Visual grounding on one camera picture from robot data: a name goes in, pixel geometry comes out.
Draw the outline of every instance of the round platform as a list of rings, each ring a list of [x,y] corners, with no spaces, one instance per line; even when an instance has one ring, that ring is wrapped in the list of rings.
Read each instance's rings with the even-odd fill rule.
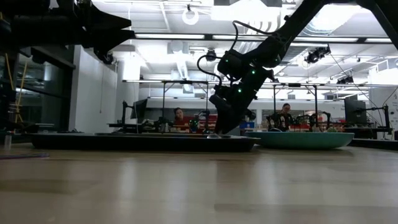
[[[258,144],[266,148],[334,149],[347,146],[354,133],[247,132],[246,136],[260,138]]]

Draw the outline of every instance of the black robotic arm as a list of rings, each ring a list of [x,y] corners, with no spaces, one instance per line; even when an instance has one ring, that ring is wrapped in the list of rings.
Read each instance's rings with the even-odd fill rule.
[[[0,0],[0,49],[18,51],[40,45],[82,45],[110,64],[112,48],[135,38],[129,19],[100,11],[91,0]]]
[[[290,44],[324,5],[352,3],[369,9],[392,43],[398,48],[398,17],[396,14],[398,1],[303,0],[297,10],[290,17],[285,18],[285,25],[273,32],[258,48],[246,54],[241,54],[233,49],[225,52],[217,69],[223,75],[229,75],[235,80],[239,80],[239,84],[215,86],[215,94],[210,97],[210,101],[218,111],[215,132],[225,134],[239,124],[265,80],[267,78],[274,80],[273,71],[265,68],[274,68],[280,64]]]

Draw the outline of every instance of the fluorescent light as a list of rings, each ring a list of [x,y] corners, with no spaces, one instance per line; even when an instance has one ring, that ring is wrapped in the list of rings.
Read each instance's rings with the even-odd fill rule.
[[[292,47],[327,47],[327,44],[312,44],[312,43],[292,43]]]
[[[161,97],[161,96],[150,96],[150,97],[148,97],[148,99],[162,99],[163,100],[163,97]],[[166,96],[165,99],[174,99],[174,97]]]
[[[240,35],[238,40],[265,40],[268,36],[266,35]],[[235,35],[213,35],[215,40],[234,40]]]
[[[375,43],[391,43],[390,38],[368,38],[365,42],[375,42]]]
[[[202,34],[136,34],[137,39],[204,39]]]
[[[161,96],[150,96],[148,97],[149,99],[162,99],[163,97]],[[205,100],[206,98],[200,98],[200,97],[169,97],[166,96],[165,99],[175,99],[175,100]]]
[[[347,37],[296,37],[294,41],[301,42],[357,42],[358,38]]]
[[[274,101],[274,99],[272,98],[258,98],[257,100],[259,101]],[[295,99],[295,100],[288,100],[288,99],[276,99],[276,101],[313,101],[315,102],[315,100],[311,100],[311,99]],[[332,102],[333,100],[317,100],[318,102]]]
[[[124,82],[132,83],[162,83],[161,80],[123,80]]]

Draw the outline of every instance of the person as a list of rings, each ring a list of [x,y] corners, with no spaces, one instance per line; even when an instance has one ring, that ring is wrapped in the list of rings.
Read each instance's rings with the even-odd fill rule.
[[[184,113],[182,112],[181,108],[174,109],[174,120],[175,121],[183,121],[184,120]]]
[[[290,104],[285,103],[282,107],[282,110],[279,112],[280,114],[280,128],[281,131],[288,131],[289,126],[293,120],[292,115],[289,114]]]
[[[289,114],[289,111],[290,111],[290,104],[285,103],[280,112],[277,112],[276,114],[273,114],[272,116],[268,117],[268,120],[271,123],[270,128],[277,128],[281,131],[288,131],[289,126],[293,121],[293,117],[292,115]]]
[[[181,127],[189,125],[189,118],[184,117],[184,113],[181,108],[174,109],[174,126]]]

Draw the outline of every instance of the ceiling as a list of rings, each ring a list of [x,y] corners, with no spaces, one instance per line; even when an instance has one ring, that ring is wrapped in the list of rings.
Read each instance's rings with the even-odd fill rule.
[[[256,0],[241,0],[246,2],[254,2]],[[131,29],[136,33],[169,33],[169,34],[234,34],[234,27],[231,21],[216,21],[211,17],[213,1],[129,1],[129,0],[93,0],[93,3],[100,10],[130,19],[132,22]],[[188,25],[182,19],[182,14],[187,8],[187,4],[193,11],[198,12],[198,21],[194,25]],[[242,6],[239,18],[244,19],[245,16],[252,17],[254,12],[252,8],[244,9]],[[347,14],[345,10],[349,10],[350,6],[342,6],[340,11],[336,12],[334,17],[339,18],[343,14]],[[279,11],[280,15],[290,15],[296,9],[296,5],[289,4],[283,5]],[[371,12],[366,9],[356,9],[346,22],[340,24],[336,29],[329,30],[328,36],[343,36],[343,37],[387,37],[378,21],[374,18]],[[187,17],[191,18],[193,12],[188,12]],[[251,24],[258,22],[250,20],[244,21]],[[269,28],[277,29],[275,22],[271,22]],[[240,34],[255,34],[250,33],[246,28],[239,27]],[[144,78],[153,78],[159,74],[169,74],[172,70],[177,69],[177,63],[173,55],[167,54],[167,47],[171,40],[129,40],[123,45],[133,45],[136,47],[143,63],[141,65],[141,74]],[[196,66],[197,58],[207,51],[207,49],[215,49],[218,56],[222,56],[225,50],[231,47],[231,41],[200,41],[200,40],[184,40],[184,42],[191,49],[185,57],[188,70],[198,70]],[[243,48],[243,45],[252,45],[253,49],[259,43],[238,42],[235,49]],[[297,61],[299,54],[305,55],[308,50],[313,47],[291,47],[290,53],[288,52],[285,63],[288,66],[278,68],[284,75],[284,79],[289,77],[291,82],[299,82],[303,80],[310,81],[316,79],[318,82],[326,82],[330,77],[342,74],[342,70],[352,70],[357,77],[366,77],[368,69],[375,66],[378,62],[384,61],[384,57],[398,57],[398,52],[392,44],[330,44],[331,52],[335,60],[328,56],[312,65],[309,69],[300,66]],[[115,56],[122,60],[130,52],[114,52]],[[210,72],[214,71],[217,62],[201,62],[201,67]]]

